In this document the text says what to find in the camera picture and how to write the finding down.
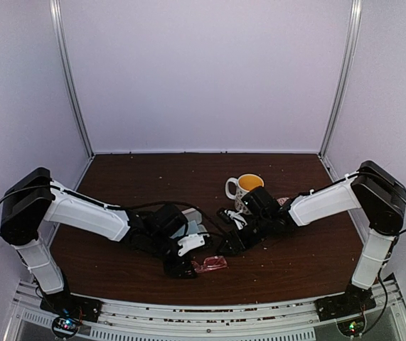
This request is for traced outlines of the rose gold wire glasses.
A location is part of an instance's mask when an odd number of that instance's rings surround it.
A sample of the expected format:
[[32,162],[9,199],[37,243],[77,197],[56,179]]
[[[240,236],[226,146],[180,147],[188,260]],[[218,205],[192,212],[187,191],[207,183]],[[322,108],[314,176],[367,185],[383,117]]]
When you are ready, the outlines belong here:
[[191,263],[197,274],[204,274],[211,271],[226,269],[228,267],[228,263],[224,256],[207,257],[201,264],[194,260]]

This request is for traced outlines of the light blue cleaning cloth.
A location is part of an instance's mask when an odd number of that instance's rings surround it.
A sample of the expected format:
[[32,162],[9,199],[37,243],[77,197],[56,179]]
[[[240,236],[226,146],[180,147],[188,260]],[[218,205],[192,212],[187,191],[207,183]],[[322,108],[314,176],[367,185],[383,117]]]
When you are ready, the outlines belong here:
[[187,235],[190,234],[197,234],[201,232],[201,226],[195,221],[195,220],[191,220],[188,223],[188,229],[187,229]]

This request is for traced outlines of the pink glasses case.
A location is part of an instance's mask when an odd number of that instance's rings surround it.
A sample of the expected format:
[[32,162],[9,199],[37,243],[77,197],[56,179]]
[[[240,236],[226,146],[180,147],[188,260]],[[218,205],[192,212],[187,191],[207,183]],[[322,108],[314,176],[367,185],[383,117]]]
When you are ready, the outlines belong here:
[[184,217],[187,219],[186,225],[183,226],[184,235],[205,234],[207,229],[203,225],[202,214],[194,208],[184,210]]

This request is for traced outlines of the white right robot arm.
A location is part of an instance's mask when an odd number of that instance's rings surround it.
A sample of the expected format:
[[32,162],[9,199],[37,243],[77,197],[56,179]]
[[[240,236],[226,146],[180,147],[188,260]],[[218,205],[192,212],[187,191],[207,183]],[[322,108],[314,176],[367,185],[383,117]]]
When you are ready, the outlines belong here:
[[218,247],[224,256],[240,254],[272,233],[290,232],[342,212],[362,210],[370,231],[347,287],[340,297],[344,313],[355,313],[367,301],[366,291],[380,278],[401,234],[406,212],[406,188],[373,161],[318,190],[279,202],[255,174],[229,178],[225,194],[235,209],[220,210],[224,222],[234,223]]

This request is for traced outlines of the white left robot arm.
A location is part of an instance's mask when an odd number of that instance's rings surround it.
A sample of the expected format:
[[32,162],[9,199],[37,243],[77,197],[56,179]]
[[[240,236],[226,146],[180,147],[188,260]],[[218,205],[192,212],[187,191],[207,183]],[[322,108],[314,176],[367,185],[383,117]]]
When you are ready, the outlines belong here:
[[197,276],[190,251],[205,244],[189,234],[188,218],[172,203],[155,212],[139,213],[74,192],[39,167],[9,188],[0,199],[0,237],[22,257],[50,304],[61,315],[77,310],[63,272],[40,236],[42,222],[66,224],[152,253],[171,278]]

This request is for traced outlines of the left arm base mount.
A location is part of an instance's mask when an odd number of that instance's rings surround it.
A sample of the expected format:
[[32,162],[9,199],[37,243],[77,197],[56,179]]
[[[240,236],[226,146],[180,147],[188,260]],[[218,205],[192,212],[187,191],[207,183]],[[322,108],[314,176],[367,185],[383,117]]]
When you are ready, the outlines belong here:
[[102,301],[93,298],[71,296],[66,303],[57,303],[43,297],[40,309],[54,313],[51,331],[62,340],[70,339],[78,334],[86,322],[96,323],[99,319]]

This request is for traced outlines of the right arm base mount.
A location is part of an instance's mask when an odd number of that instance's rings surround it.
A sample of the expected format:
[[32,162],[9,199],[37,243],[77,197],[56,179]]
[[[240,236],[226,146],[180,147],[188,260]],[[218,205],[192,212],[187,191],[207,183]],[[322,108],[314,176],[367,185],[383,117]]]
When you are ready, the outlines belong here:
[[360,337],[367,329],[365,312],[376,307],[371,291],[345,293],[319,298],[314,302],[319,321],[335,320],[346,337]]

